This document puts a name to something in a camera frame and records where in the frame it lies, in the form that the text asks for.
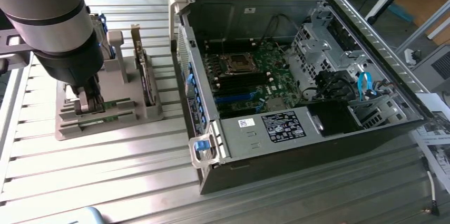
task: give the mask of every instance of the robotic arm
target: robotic arm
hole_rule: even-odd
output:
[[[0,8],[48,74],[70,85],[77,113],[101,111],[102,56],[84,0],[0,0]]]

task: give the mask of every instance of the aluminum table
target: aluminum table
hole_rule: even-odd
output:
[[[56,81],[36,60],[14,70],[0,111],[1,224],[64,223],[85,206],[109,223],[448,223],[450,196],[439,186],[443,216],[420,211],[429,183],[407,136],[367,154],[200,196],[169,56],[166,0],[85,3],[105,14],[109,30],[124,31],[124,56],[132,56],[129,25],[140,24],[165,118],[56,141]]]

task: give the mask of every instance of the motherboard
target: motherboard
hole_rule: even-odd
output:
[[[250,43],[246,52],[210,47],[202,63],[220,118],[285,110],[297,104],[297,83],[276,42]]]

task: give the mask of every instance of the paper document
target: paper document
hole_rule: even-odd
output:
[[[435,93],[416,94],[433,114],[431,122],[411,132],[431,169],[450,193],[450,108]]]

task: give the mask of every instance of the white cable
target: white cable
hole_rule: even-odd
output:
[[[429,179],[429,183],[431,183],[431,200],[435,200],[435,191],[433,191],[433,182],[432,182],[431,172],[427,171],[427,174],[428,174],[428,179]]]

